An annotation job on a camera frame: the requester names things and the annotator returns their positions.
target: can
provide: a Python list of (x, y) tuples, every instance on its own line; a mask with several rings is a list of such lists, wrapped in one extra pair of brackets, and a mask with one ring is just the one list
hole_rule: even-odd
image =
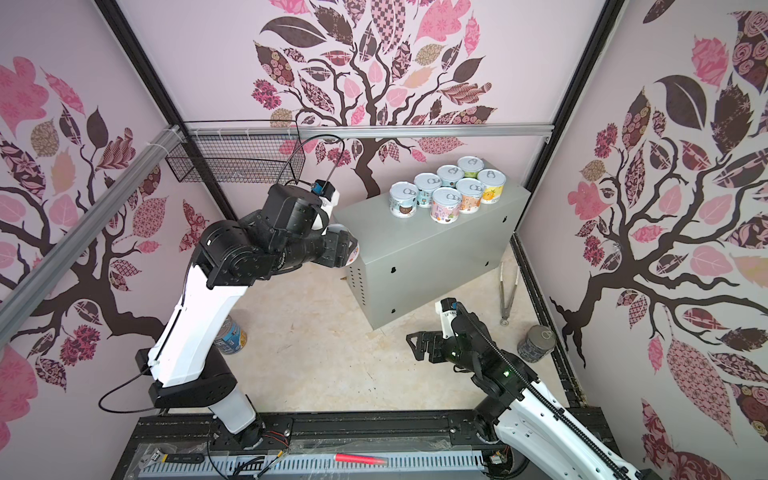
[(432, 194), (432, 219), (438, 223), (455, 222), (462, 195), (455, 188), (440, 187)]
[(419, 189), (409, 182), (397, 182), (389, 189), (389, 211), (398, 218), (413, 217)]
[(485, 192), (485, 185), (476, 178), (462, 178), (456, 182), (456, 190), (462, 195), (462, 204), (458, 211), (462, 214), (473, 214), (480, 208), (480, 199)]
[(485, 170), (480, 170), (478, 180), (485, 185), (485, 192), (483, 192), (482, 200), (480, 201), (484, 204), (495, 204), (498, 202), (504, 190), (504, 183), (506, 183), (507, 177), (498, 170), (486, 168)]
[(464, 178), (464, 171), (455, 165), (443, 165), (437, 169), (443, 187), (455, 187), (456, 182)]
[(413, 179), (413, 183), (419, 189), (416, 203), (420, 207), (429, 208), (432, 204), (432, 193), (442, 187), (442, 180), (435, 174), (418, 174)]
[(480, 170), (485, 168), (485, 163), (477, 157), (461, 157), (456, 164), (464, 171), (464, 176), (469, 178), (477, 178)]
[(543, 325), (533, 325), (518, 343), (518, 355), (528, 363), (536, 363), (554, 350), (554, 332)]
[(237, 325), (237, 322), (232, 320), (231, 316), (227, 315), (216, 339), (214, 339), (214, 345), (224, 355), (232, 355), (241, 351), (247, 341), (248, 335), (240, 328), (240, 325)]

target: patterned leaf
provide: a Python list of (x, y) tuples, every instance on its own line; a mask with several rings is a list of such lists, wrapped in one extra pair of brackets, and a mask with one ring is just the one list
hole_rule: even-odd
[(648, 10), (643, 18), (643, 23), (651, 23), (653, 20), (659, 18), (669, 7), (672, 6), (674, 0), (656, 0), (654, 4)]
[(656, 170), (666, 170), (672, 166), (672, 160), (670, 155), (664, 150), (661, 145), (651, 142), (650, 143), (650, 165)]
[(621, 128), (621, 141), (624, 142), (627, 152), (640, 141), (640, 137), (648, 126), (648, 120), (650, 120), (650, 103), (645, 98), (645, 89), (643, 89), (630, 105), (624, 117), (624, 126)]
[(707, 116), (707, 97), (701, 85), (684, 75), (670, 75), (660, 82), (667, 89), (667, 115), (676, 124), (701, 130)]
[(46, 383), (58, 385), (67, 391), (67, 371), (59, 362), (38, 357), (35, 360), (35, 373)]
[(283, 40), (298, 48), (314, 47), (326, 40), (314, 25), (297, 17), (279, 17), (270, 20), (261, 29), (261, 33), (264, 31), (274, 31)]
[(419, 138), (419, 146), (428, 154), (446, 154), (464, 143), (456, 137), (426, 137)]
[(74, 118), (64, 105), (61, 106), (61, 116), (58, 119), (58, 127), (70, 142), (78, 147), (83, 144), (83, 139), (80, 137), (80, 128), (78, 128), (78, 124), (75, 123)]
[(101, 321), (99, 320), (98, 316), (98, 306), (90, 300), (80, 300), (74, 305), (74, 309), (80, 318), (86, 322), (101, 325)]
[(750, 97), (738, 85), (730, 84), (720, 91), (720, 98), (715, 103), (715, 118), (710, 126), (712, 138), (723, 155), (744, 139), (752, 124), (751, 117)]
[[(359, 57), (360, 61), (368, 61), (376, 53), (376, 37), (373, 36), (373, 30), (371, 30), (371, 24), (368, 24), (366, 32), (362, 34), (360, 38)], [(408, 62), (411, 61), (411, 51), (408, 50)], [(392, 72), (395, 71), (395, 65), (392, 66)]]
[(725, 218), (730, 210), (733, 195), (723, 195), (704, 202), (699, 208), (699, 218), (707, 225), (716, 225)]
[(400, 44), (395, 58), (392, 60), (392, 81), (397, 81), (406, 76), (408, 67), (411, 66), (411, 45), (408, 41)]
[(325, 81), (331, 78), (331, 72), (324, 67), (307, 67), (302, 68), (301, 71), (312, 77), (317, 81)]
[(692, 346), (672, 339), (667, 365), (680, 391), (733, 436), (726, 386), (707, 358)]
[(661, 338), (658, 335), (648, 343), (648, 359), (654, 367), (654, 373), (658, 372), (664, 361), (664, 348), (661, 346)]
[(113, 270), (109, 271), (109, 283), (116, 290), (120, 290), (121, 292), (131, 291), (131, 289), (129, 289), (128, 285), (125, 283), (125, 278), (122, 275), (120, 275), (118, 272), (115, 272)]
[(0, 135), (0, 154), (13, 178), (32, 195), (42, 200), (45, 193), (45, 175), (29, 154), (20, 150)]
[(730, 384), (736, 404), (752, 428), (768, 442), (768, 389), (762, 386)]
[(627, 189), (627, 207), (632, 208), (640, 199), (645, 188), (645, 163), (643, 162), (643, 148), (634, 155), (627, 173), (624, 176), (624, 186)]
[(341, 50), (327, 51), (323, 54), (323, 57), (328, 58), (328, 61), (339, 67), (343, 67), (352, 60), (352, 55)]
[(444, 54), (442, 54), (442, 61), (440, 63), (440, 66), (442, 67), (443, 71), (448, 71), (450, 67), (453, 66), (453, 64), (456, 62), (456, 58), (458, 58), (458, 53), (462, 49), (462, 41), (458, 43), (455, 47), (451, 47), (448, 50), (445, 51)]
[(683, 165), (688, 170), (704, 170), (712, 166), (702, 147), (683, 140)]
[(710, 353), (712, 363), (719, 366), (728, 375), (737, 376), (749, 382), (768, 383), (768, 373), (751, 360), (736, 353)]
[(440, 55), (440, 52), (444, 47), (444, 45), (438, 45), (436, 43), (424, 45), (419, 49), (419, 53), (416, 54), (416, 63), (422, 66), (431, 64), (437, 60), (438, 55)]
[(58, 152), (58, 132), (53, 126), (53, 118), (44, 121), (32, 129), (29, 143), (38, 157), (53, 157)]
[(301, 87), (304, 89), (304, 94), (306, 94), (307, 99), (312, 105), (318, 107), (320, 110), (329, 111), (331, 113), (334, 112), (333, 103), (331, 103), (331, 99), (326, 92), (321, 90), (317, 85), (305, 81), (303, 78), (299, 78), (299, 81), (301, 82)]
[(462, 83), (444, 88), (440, 93), (457, 105), (476, 104), (480, 100), (480, 95), (490, 91), (491, 86), (490, 82), (481, 87), (478, 87), (477, 84)]
[(683, 260), (686, 259), (686, 257), (688, 257), (687, 253), (685, 255), (673, 255), (672, 253), (663, 255), (659, 259), (658, 265), (656, 265), (656, 273), (669, 273), (672, 270), (675, 270), (680, 266)]
[(759, 349), (765, 342), (768, 342), (768, 333), (761, 329), (739, 327), (721, 336), (718, 340), (734, 350), (750, 352)]
[(589, 220), (587, 223), (581, 226), (576, 237), (588, 237), (592, 230), (598, 225), (597, 220)]
[(742, 248), (765, 248), (768, 245), (768, 214), (758, 214), (742, 223), (726, 242)]
[(713, 180), (725, 188), (741, 188), (757, 180), (768, 165), (768, 148), (756, 151), (730, 163)]
[(259, 63), (261, 63), (261, 68), (264, 69), (266, 74), (278, 84), (292, 87), (294, 80), (293, 69), (283, 54), (275, 48), (265, 47), (256, 42), (253, 45), (256, 47), (256, 54), (259, 58)]
[(632, 329), (635, 323), (645, 317), (646, 313), (648, 313), (648, 299), (645, 295), (641, 295), (629, 306), (629, 328)]

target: metal wire mesh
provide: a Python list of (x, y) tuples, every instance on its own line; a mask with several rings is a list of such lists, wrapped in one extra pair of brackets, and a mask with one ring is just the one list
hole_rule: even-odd
[(299, 178), (306, 159), (298, 134), (191, 135), (210, 169), (200, 174), (182, 144), (165, 157), (180, 182), (281, 184)]

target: floor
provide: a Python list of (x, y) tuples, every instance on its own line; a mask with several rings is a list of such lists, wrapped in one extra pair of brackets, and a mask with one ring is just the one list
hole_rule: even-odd
[[(509, 292), (517, 272), (510, 247), (502, 262)], [(227, 363), (257, 410), (471, 409), (485, 398), (471, 375), (454, 373), (450, 363), (414, 359), (406, 335), (440, 330), (434, 301), (371, 330), (345, 274), (308, 263), (294, 273), (257, 283), (232, 309), (248, 342), (228, 356)], [(455, 296), (478, 314), (501, 348), (515, 352), (537, 320), (520, 279), (509, 325), (499, 324), (498, 275), (498, 269), (488, 272), (441, 298)], [(567, 405), (551, 357), (532, 368)]]

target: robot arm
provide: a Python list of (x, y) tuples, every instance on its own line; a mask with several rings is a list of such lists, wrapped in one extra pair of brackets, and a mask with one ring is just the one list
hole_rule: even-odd
[(454, 298), (435, 304), (442, 331), (406, 337), (417, 360), (451, 362), (473, 372), (488, 396), (475, 407), (481, 440), (522, 452), (551, 478), (642, 480), (659, 478), (613, 453), (563, 408), (536, 372), (499, 349), (488, 328)]

